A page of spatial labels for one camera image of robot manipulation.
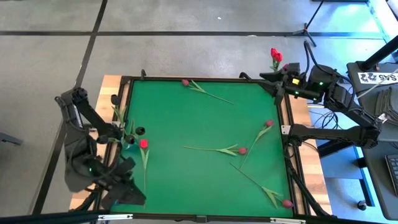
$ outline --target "concrete floor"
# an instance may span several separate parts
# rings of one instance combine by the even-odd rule
[[[0,1],[2,30],[93,29],[101,0]],[[113,0],[100,31],[266,31],[302,28],[317,8],[309,0]],[[312,23],[313,32],[380,32],[364,3],[324,3]],[[37,188],[51,153],[60,111],[53,98],[75,82],[88,36],[4,36],[0,32],[0,131],[24,140],[21,147],[0,142],[0,217],[31,212]],[[304,37],[97,37],[83,80],[94,106],[103,75],[237,77],[269,71],[269,49],[276,47],[284,62],[305,63]],[[382,39],[315,38],[319,63],[345,73],[345,64],[369,57],[385,44]],[[44,213],[64,212],[71,194],[63,181],[63,155],[44,206]],[[350,185],[334,189],[355,191]],[[346,208],[330,192],[335,215],[367,220],[368,211]]]

